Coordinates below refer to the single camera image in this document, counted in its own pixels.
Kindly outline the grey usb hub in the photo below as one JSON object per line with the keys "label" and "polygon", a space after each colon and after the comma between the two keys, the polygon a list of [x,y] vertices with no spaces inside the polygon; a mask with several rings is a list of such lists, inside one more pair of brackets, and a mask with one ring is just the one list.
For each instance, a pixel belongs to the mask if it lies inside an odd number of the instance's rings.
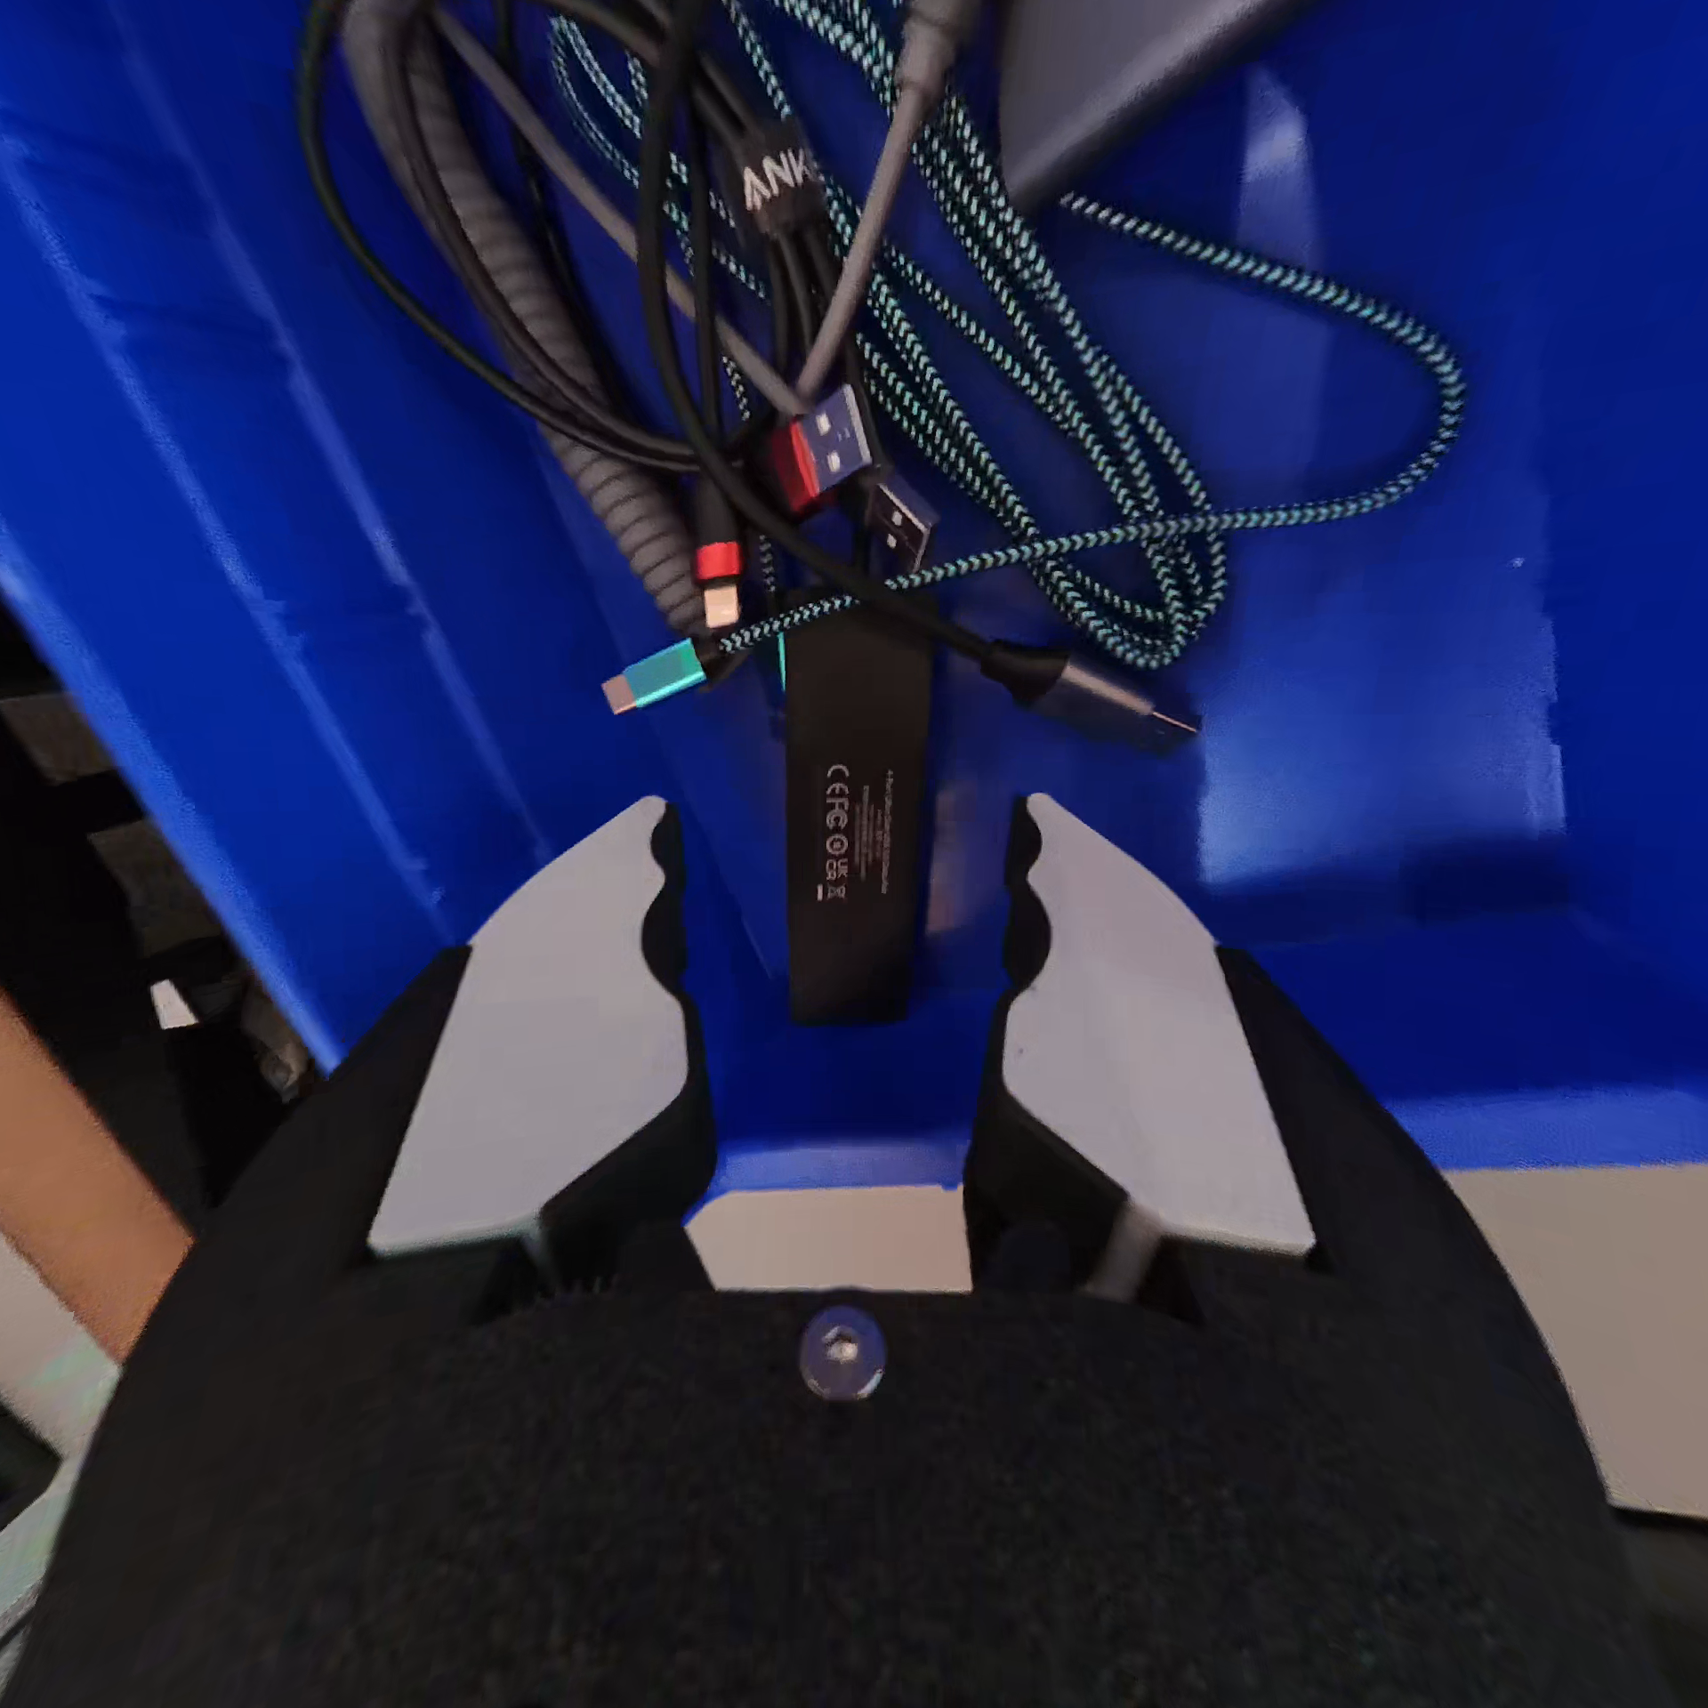
{"label": "grey usb hub", "polygon": [[997,127],[1013,204],[1037,212],[1123,137],[1244,61],[1310,2],[1001,3]]}

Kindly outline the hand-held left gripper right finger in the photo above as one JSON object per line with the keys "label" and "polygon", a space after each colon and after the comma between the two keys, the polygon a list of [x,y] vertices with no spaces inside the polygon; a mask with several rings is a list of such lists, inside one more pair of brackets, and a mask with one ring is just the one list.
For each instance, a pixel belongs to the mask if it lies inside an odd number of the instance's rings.
{"label": "hand-held left gripper right finger", "polygon": [[1046,794],[1013,804],[1007,985],[964,1165],[973,1284],[1130,1298],[1163,1253],[1318,1238],[1198,914]]}

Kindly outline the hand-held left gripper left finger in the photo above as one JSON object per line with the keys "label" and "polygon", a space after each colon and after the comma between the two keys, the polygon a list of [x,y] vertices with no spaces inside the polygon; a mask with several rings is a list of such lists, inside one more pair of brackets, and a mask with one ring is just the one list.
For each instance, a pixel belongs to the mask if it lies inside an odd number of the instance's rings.
{"label": "hand-held left gripper left finger", "polygon": [[575,1288],[642,1228],[687,1221],[717,1136],[686,886],[677,809],[641,796],[475,930],[374,1255],[515,1241]]}

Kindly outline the blue plastic bin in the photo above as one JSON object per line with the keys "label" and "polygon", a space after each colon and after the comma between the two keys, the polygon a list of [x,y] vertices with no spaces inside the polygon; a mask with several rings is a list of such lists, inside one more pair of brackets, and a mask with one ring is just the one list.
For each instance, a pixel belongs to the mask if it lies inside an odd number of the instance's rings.
{"label": "blue plastic bin", "polygon": [[1466,429],[1394,508],[1235,545],[1175,753],[945,662],[877,1031],[786,1020],[772,672],[607,714],[669,633],[315,204],[303,9],[3,3],[3,594],[324,1064],[660,794],[728,1179],[932,1176],[1040,790],[1442,1167],[1703,1160],[1703,3],[1319,3],[1081,182],[1420,314]]}

